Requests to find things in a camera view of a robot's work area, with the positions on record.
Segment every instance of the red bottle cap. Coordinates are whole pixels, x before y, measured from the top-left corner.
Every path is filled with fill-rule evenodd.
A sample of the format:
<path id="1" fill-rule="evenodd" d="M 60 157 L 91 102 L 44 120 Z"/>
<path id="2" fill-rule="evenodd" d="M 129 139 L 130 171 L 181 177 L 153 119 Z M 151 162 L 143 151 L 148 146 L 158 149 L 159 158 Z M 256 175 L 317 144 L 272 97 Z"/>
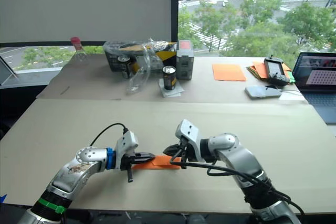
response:
<path id="1" fill-rule="evenodd" d="M 79 44 L 80 43 L 80 39 L 78 37 L 72 37 L 70 40 L 71 40 L 72 44 Z"/>

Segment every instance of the smartphone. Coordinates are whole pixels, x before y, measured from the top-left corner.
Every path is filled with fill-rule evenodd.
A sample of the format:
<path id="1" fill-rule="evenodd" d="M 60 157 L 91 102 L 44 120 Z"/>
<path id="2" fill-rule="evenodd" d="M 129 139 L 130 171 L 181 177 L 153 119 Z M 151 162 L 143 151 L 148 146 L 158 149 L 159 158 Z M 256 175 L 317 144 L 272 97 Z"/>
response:
<path id="1" fill-rule="evenodd" d="M 274 98 L 281 96 L 281 91 L 277 88 L 267 86 L 248 86 L 245 88 L 245 92 L 251 99 Z"/>

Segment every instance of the laptop screen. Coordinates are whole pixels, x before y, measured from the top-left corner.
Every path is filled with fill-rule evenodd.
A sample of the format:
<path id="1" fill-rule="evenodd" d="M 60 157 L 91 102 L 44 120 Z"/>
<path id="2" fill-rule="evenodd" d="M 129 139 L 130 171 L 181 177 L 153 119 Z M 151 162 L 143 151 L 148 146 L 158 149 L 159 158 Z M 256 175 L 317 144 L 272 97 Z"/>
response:
<path id="1" fill-rule="evenodd" d="M 293 76 L 300 90 L 336 91 L 336 54 L 300 53 Z"/>

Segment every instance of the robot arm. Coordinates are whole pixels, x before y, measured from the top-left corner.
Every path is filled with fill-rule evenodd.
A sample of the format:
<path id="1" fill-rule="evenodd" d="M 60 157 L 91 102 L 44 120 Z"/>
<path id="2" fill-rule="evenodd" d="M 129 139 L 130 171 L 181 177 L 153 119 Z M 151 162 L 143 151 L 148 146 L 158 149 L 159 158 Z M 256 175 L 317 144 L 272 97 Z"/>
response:
<path id="1" fill-rule="evenodd" d="M 109 169 L 127 170 L 128 182 L 132 182 L 132 164 L 154 159 L 151 153 L 136 153 L 137 138 L 131 131 L 124 132 L 116 148 L 80 149 L 73 160 L 63 166 L 51 180 L 39 200 L 28 209 L 18 224 L 57 224 L 61 215 L 76 198 L 89 177 Z"/>
<path id="2" fill-rule="evenodd" d="M 177 150 L 182 149 L 181 162 L 186 162 L 187 159 L 191 162 L 221 160 L 230 169 L 257 177 L 269 187 L 260 187 L 241 176 L 234 175 L 253 214 L 262 221 L 283 223 L 278 221 L 284 220 L 292 224 L 301 223 L 286 202 L 276 194 L 269 193 L 270 189 L 274 189 L 270 179 L 255 156 L 240 144 L 236 135 L 224 133 L 219 136 L 202 138 L 198 128 L 188 120 L 183 120 L 179 124 L 175 135 L 180 139 L 180 144 L 169 146 L 164 151 L 165 154 L 173 156 Z"/>

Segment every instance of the laptop keyboard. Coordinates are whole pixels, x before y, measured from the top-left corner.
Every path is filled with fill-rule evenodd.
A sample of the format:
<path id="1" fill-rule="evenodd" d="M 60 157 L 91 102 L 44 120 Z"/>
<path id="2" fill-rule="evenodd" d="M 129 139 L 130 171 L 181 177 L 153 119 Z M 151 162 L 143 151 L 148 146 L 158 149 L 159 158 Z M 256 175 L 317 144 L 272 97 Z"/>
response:
<path id="1" fill-rule="evenodd" d="M 336 94 L 306 93 L 304 97 L 314 106 L 336 106 Z"/>

